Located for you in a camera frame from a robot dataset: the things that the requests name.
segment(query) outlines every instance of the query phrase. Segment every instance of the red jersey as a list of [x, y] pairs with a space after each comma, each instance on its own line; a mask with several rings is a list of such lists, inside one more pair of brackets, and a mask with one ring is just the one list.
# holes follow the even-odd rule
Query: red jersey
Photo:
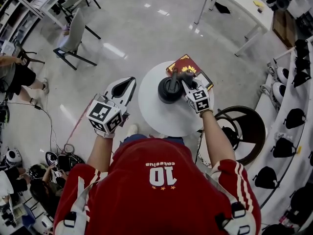
[[[85, 234], [224, 235], [220, 217], [234, 219], [230, 196], [250, 215], [238, 234], [252, 234], [245, 233], [247, 226], [258, 234], [261, 212], [243, 165], [223, 160], [210, 176], [215, 186], [199, 171], [184, 145], [161, 139], [127, 143], [114, 154], [108, 175], [88, 193]], [[54, 230], [77, 199], [79, 177], [86, 188], [99, 180], [100, 172], [87, 164], [71, 170]]]

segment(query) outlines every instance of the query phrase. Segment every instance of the seated person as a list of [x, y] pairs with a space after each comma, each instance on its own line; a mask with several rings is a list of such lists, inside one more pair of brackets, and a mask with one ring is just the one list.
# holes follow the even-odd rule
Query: seated person
[[[48, 167], [42, 180], [36, 179], [30, 182], [30, 193], [37, 200], [44, 210], [54, 218], [63, 189], [50, 180], [51, 170], [55, 165]], [[62, 178], [67, 179], [67, 175], [61, 170]]]
[[30, 182], [30, 177], [25, 174], [24, 168], [13, 167], [8, 170], [0, 171], [0, 198], [8, 200], [8, 195], [15, 192], [27, 190], [27, 185]]

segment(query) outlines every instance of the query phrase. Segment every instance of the wrist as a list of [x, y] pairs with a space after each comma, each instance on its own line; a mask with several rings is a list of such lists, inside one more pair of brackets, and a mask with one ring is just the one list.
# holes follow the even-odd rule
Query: wrist
[[200, 117], [201, 118], [207, 118], [208, 116], [213, 116], [213, 110], [207, 109], [203, 112], [200, 112]]

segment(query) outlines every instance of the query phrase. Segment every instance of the black shorts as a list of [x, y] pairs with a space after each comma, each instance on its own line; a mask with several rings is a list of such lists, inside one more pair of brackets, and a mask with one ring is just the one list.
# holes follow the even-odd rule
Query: black shorts
[[22, 85], [30, 86], [34, 83], [36, 74], [26, 66], [15, 64], [15, 73], [8, 92], [19, 95]]
[[4, 171], [14, 192], [20, 192], [27, 190], [27, 182], [25, 179], [17, 179], [20, 176], [19, 170], [16, 167]]

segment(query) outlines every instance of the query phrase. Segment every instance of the table leg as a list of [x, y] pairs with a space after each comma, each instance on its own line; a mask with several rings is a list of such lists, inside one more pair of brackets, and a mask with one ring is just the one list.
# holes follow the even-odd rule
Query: table leg
[[58, 26], [61, 28], [64, 26], [59, 20], [57, 20], [48, 10], [45, 8], [41, 8], [42, 12], [44, 12], [48, 17], [50, 17]]
[[200, 21], [202, 12], [203, 12], [204, 7], [205, 7], [205, 4], [206, 4], [206, 1], [207, 1], [207, 0], [201, 0], [201, 2], [200, 2], [199, 9], [197, 10], [197, 16], [196, 16], [195, 21], [194, 21], [195, 24], [198, 24], [199, 21]]
[[216, 0], [209, 1], [209, 10], [213, 10]]
[[249, 31], [247, 35], [245, 35], [245, 38], [249, 39], [250, 37], [252, 37], [255, 34], [255, 32], [258, 30], [258, 28], [259, 28], [259, 25], [258, 24], [255, 25], [255, 27], [251, 31]]
[[248, 49], [251, 45], [253, 45], [257, 40], [261, 38], [261, 36], [264, 34], [264, 32], [258, 31], [257, 34], [255, 34], [248, 42], [246, 42], [236, 53], [235, 55], [238, 57], [240, 56], [246, 49]]

